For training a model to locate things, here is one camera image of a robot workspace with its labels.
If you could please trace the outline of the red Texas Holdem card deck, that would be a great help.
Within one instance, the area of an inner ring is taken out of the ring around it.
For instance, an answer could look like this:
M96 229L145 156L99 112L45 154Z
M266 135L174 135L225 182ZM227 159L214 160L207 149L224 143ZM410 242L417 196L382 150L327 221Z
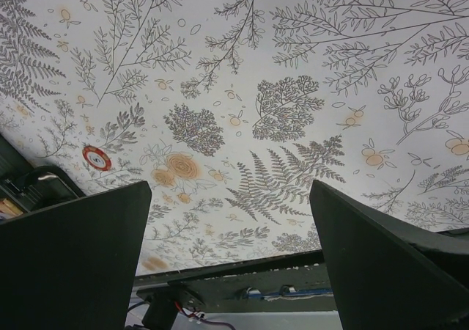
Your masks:
M13 219L23 215L23 211L8 198L0 199L0 217L1 220Z

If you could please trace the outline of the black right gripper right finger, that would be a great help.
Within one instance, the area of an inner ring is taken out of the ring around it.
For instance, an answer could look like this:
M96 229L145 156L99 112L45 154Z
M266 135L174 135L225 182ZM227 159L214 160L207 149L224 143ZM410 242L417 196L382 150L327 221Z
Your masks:
M344 329L466 329L468 231L430 232L315 180L310 206Z

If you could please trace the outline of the red 5 poker chip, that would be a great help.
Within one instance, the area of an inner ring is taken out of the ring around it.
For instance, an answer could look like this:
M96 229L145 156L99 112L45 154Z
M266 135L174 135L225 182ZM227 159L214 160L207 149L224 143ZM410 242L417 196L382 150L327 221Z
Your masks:
M111 159L98 147L85 146L82 156L85 162L98 171L107 172L112 168Z

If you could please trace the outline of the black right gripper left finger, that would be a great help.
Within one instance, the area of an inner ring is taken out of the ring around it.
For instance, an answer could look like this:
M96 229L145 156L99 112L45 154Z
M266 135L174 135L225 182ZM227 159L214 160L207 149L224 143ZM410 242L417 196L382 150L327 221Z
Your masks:
M3 329L123 329L152 192L140 181L1 223Z

